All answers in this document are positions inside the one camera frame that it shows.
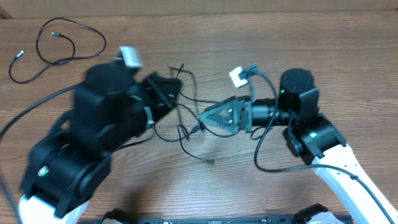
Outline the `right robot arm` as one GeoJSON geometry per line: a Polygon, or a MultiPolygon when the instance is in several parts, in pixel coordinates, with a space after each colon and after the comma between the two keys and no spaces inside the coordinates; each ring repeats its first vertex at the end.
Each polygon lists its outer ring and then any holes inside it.
{"type": "Polygon", "coordinates": [[[280,77],[274,98],[232,96],[208,107],[204,123],[236,134],[254,127],[285,126],[287,147],[302,166],[261,170],[268,173],[311,169],[334,191],[356,223],[397,223],[397,210],[361,167],[345,137],[319,112],[319,91],[309,70],[291,68],[280,77]]]}

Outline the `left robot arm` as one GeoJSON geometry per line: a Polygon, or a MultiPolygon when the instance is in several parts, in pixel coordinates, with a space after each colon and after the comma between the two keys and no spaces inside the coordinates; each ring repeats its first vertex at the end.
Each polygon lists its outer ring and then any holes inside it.
{"type": "Polygon", "coordinates": [[[23,223],[76,223],[111,170],[112,153],[175,107],[182,82],[136,68],[95,65],[77,84],[73,108],[30,151],[22,179],[23,223]]]}

